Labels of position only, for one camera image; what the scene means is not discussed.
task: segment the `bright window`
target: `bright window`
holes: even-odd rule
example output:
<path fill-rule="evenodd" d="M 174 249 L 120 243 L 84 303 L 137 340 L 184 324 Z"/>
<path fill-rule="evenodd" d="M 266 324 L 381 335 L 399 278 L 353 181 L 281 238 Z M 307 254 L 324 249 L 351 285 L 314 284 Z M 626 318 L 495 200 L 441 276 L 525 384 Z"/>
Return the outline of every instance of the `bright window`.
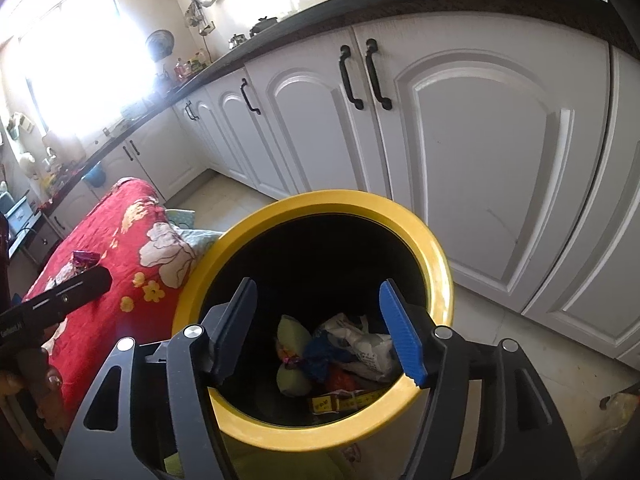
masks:
<path fill-rule="evenodd" d="M 153 84 L 145 38 L 114 0 L 63 0 L 20 39 L 20 48 L 43 126 L 83 143 Z"/>

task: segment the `floral fabric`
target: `floral fabric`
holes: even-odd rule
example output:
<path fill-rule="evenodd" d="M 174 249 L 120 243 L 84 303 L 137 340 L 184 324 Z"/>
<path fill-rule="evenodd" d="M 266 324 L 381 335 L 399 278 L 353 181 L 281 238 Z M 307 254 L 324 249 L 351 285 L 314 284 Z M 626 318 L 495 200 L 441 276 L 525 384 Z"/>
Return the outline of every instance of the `floral fabric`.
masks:
<path fill-rule="evenodd" d="M 119 181 L 62 241 L 26 298 L 70 270 L 72 251 L 102 255 L 111 290 L 67 316 L 44 348 L 63 378 L 65 409 L 75 415 L 117 341 L 144 344 L 171 337 L 178 296 L 196 264 L 193 250 L 166 220 L 153 188 Z"/>

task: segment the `tile floor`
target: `tile floor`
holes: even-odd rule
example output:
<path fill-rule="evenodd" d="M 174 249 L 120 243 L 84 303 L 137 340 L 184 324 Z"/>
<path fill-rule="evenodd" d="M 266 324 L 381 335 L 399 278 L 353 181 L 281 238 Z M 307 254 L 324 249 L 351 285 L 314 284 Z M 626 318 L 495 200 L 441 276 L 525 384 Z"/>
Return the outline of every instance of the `tile floor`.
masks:
<path fill-rule="evenodd" d="M 196 211 L 197 228 L 227 230 L 245 216 L 272 202 L 273 199 L 256 190 L 218 175 L 180 207 Z M 604 412 L 598 407 L 602 397 L 640 380 L 640 372 L 458 286 L 453 328 L 472 341 L 496 344 L 509 337 L 520 343 L 542 376 L 574 445 L 602 420 Z M 477 405 L 472 400 L 478 398 L 477 386 L 470 386 L 468 423 L 465 425 L 454 476 L 468 471 L 470 464 L 478 420 L 474 411 Z M 360 443 L 363 460 L 357 469 L 363 478 L 398 478 L 413 444 L 417 421 L 425 402 L 426 396 L 422 396 L 384 430 Z"/>

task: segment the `cabinet handle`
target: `cabinet handle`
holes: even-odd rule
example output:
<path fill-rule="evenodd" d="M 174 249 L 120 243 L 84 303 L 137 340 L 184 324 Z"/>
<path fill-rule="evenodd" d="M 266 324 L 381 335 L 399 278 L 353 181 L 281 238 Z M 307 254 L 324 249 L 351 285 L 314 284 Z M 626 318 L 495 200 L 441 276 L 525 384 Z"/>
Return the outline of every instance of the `cabinet handle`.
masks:
<path fill-rule="evenodd" d="M 352 103 L 356 110 L 364 110 L 364 103 L 362 99 L 356 99 L 353 96 L 353 89 L 351 89 L 351 81 L 349 80 L 349 72 L 347 72 L 347 67 L 344 63 L 344 60 L 351 57 L 351 49 L 349 45 L 343 45 L 340 47 L 340 61 L 338 65 L 340 66 L 340 75 L 342 76 L 342 84 L 344 86 L 344 91 L 347 94 L 347 99 L 350 103 Z"/>
<path fill-rule="evenodd" d="M 187 101 L 187 105 L 184 107 L 184 109 L 187 111 L 187 115 L 192 121 L 196 121 L 197 119 L 199 119 L 199 117 L 194 114 L 193 110 L 191 109 L 191 101 Z"/>
<path fill-rule="evenodd" d="M 365 63 L 367 65 L 367 72 L 369 72 L 369 79 L 371 86 L 373 87 L 373 95 L 375 95 L 377 101 L 382 104 L 385 110 L 391 110 L 391 99 L 388 97 L 382 97 L 380 92 L 380 81 L 378 81 L 378 73 L 376 72 L 376 66 L 373 64 L 372 55 L 378 51 L 378 42 L 373 38 L 367 40 L 367 55 L 365 56 Z"/>
<path fill-rule="evenodd" d="M 60 223 L 60 220 L 58 220 L 57 216 L 53 215 L 53 219 L 56 221 L 56 224 L 58 224 L 58 227 L 60 227 L 60 229 L 66 231 L 66 228 Z"/>
<path fill-rule="evenodd" d="M 133 140 L 130 140 L 129 142 L 131 143 L 131 147 L 133 148 L 133 151 L 136 152 L 136 155 L 139 155 L 140 152 L 136 148 L 136 145 L 133 143 Z"/>
<path fill-rule="evenodd" d="M 244 92 L 244 87 L 247 86 L 249 83 L 246 81 L 246 79 L 243 77 L 242 78 L 242 84 L 240 85 L 240 91 L 242 92 L 242 97 L 244 97 L 244 102 L 246 103 L 246 105 L 249 107 L 249 110 L 251 110 L 252 112 L 257 113 L 258 115 L 260 115 L 262 112 L 260 111 L 260 108 L 253 108 L 251 106 L 251 103 L 249 102 L 249 98 L 246 96 L 246 93 Z"/>
<path fill-rule="evenodd" d="M 127 154 L 127 156 L 129 157 L 129 160 L 131 162 L 133 162 L 133 157 L 131 156 L 131 154 L 127 151 L 127 147 L 123 146 L 122 149 L 124 150 L 124 152 Z"/>

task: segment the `silver screw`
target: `silver screw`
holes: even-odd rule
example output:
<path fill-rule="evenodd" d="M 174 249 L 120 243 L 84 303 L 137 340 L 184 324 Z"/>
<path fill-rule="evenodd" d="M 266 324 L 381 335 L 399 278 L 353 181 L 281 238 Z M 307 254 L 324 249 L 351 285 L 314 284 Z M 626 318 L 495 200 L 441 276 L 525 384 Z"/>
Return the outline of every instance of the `silver screw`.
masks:
<path fill-rule="evenodd" d="M 453 336 L 453 330 L 448 326 L 437 326 L 433 333 L 438 339 L 451 339 Z"/>
<path fill-rule="evenodd" d="M 116 348 L 121 352 L 126 352 L 127 350 L 131 350 L 133 348 L 133 345 L 135 344 L 136 342 L 133 341 L 133 338 L 123 337 L 120 341 L 118 341 Z"/>
<path fill-rule="evenodd" d="M 502 342 L 502 348 L 504 348 L 507 352 L 515 352 L 520 348 L 518 343 L 516 343 L 513 339 L 505 339 Z"/>
<path fill-rule="evenodd" d="M 189 339 L 195 339 L 197 337 L 200 337 L 202 335 L 202 332 L 202 327 L 200 325 L 189 325 L 184 329 L 182 333 Z"/>

